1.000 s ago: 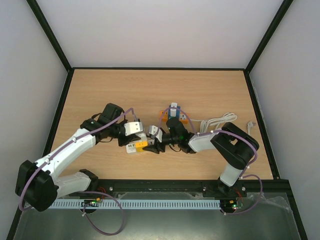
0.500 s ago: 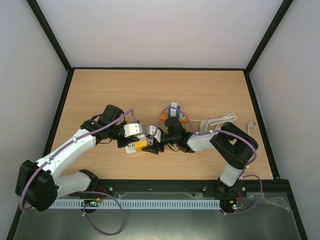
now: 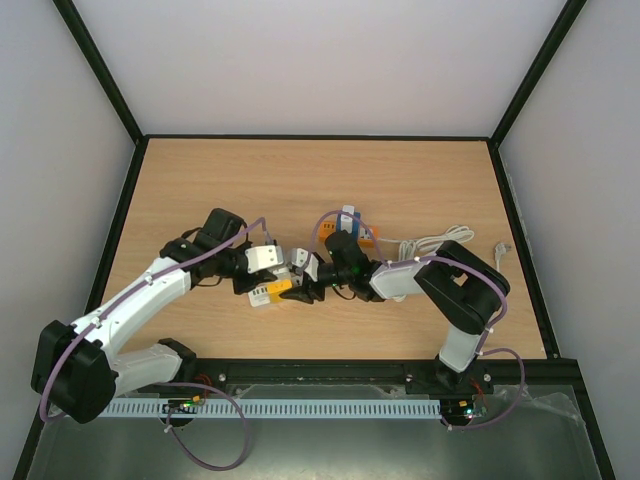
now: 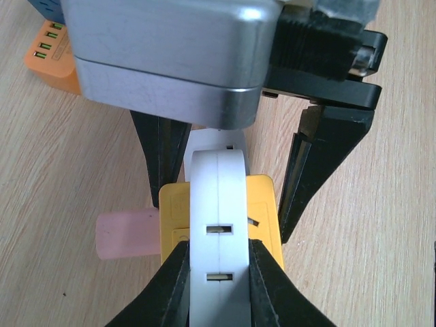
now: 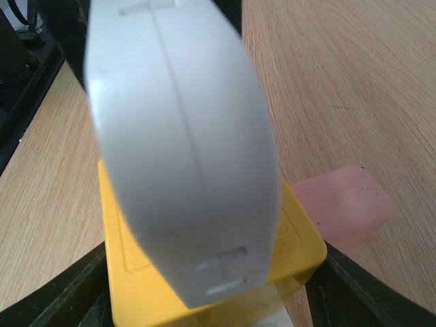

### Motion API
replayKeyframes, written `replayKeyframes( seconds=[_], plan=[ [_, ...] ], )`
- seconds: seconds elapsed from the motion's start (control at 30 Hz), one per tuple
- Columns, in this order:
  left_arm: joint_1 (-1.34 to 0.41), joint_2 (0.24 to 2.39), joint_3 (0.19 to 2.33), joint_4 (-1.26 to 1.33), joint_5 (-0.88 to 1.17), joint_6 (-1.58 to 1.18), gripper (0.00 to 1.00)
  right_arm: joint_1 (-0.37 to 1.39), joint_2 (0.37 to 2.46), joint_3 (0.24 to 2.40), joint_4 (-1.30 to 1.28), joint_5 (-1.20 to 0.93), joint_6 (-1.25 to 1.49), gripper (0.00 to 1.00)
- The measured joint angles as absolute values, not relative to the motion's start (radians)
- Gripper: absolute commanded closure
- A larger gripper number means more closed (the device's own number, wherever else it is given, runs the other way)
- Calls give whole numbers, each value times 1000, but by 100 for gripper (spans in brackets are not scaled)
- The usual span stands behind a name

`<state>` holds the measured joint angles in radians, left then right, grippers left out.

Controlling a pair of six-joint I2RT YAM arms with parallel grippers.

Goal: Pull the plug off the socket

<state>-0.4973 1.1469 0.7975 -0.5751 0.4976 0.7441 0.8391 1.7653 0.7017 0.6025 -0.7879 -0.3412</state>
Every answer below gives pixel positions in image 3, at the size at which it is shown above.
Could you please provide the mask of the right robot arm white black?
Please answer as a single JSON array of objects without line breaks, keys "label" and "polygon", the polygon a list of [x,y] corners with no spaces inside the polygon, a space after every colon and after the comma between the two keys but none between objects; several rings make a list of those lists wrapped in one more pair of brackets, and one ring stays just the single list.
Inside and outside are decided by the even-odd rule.
[{"label": "right robot arm white black", "polygon": [[344,231],[324,241],[330,260],[297,249],[291,267],[301,283],[278,294],[306,304],[325,299],[328,288],[347,287],[364,302],[384,302],[424,294],[449,322],[437,357],[434,377],[445,390],[460,390],[471,379],[473,362],[491,329],[490,321],[506,314],[511,287],[498,270],[454,240],[436,252],[411,260],[370,259]]}]

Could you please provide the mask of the yellow cube socket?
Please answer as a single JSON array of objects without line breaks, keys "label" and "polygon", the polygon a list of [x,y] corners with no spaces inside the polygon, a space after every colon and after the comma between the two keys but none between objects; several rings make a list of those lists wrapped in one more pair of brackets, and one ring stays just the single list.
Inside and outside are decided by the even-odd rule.
[{"label": "yellow cube socket", "polygon": [[267,284],[267,294],[269,302],[271,304],[280,303],[283,301],[281,294],[290,290],[293,287],[293,283],[290,279],[277,280]]}]

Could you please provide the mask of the white square plug adapter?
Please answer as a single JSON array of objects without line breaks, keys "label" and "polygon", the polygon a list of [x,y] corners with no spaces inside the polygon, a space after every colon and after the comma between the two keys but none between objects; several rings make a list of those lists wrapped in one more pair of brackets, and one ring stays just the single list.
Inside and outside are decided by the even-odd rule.
[{"label": "white square plug adapter", "polygon": [[287,263],[275,265],[269,268],[268,271],[276,277],[277,281],[291,279],[291,270]]}]

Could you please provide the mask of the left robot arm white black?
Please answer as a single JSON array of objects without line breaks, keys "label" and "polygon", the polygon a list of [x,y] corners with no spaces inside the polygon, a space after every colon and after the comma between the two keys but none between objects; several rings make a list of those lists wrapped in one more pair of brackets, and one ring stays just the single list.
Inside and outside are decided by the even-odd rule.
[{"label": "left robot arm white black", "polygon": [[53,421],[51,406],[78,423],[97,418],[115,397],[156,383],[188,381],[195,353],[167,338],[129,353],[129,339],[165,306],[207,278],[229,279],[237,295],[275,280],[272,270],[284,254],[271,237],[253,245],[247,224],[221,208],[201,227],[169,241],[130,285],[93,311],[63,324],[52,321],[41,332],[31,387],[40,394],[39,416]]}]

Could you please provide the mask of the white power strip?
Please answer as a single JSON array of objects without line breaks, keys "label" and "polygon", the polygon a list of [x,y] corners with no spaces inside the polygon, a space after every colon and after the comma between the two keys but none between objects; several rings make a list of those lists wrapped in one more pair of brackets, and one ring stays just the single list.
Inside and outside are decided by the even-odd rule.
[{"label": "white power strip", "polygon": [[256,287],[248,293],[250,305],[253,308],[262,307],[271,303],[271,297],[266,286]]}]

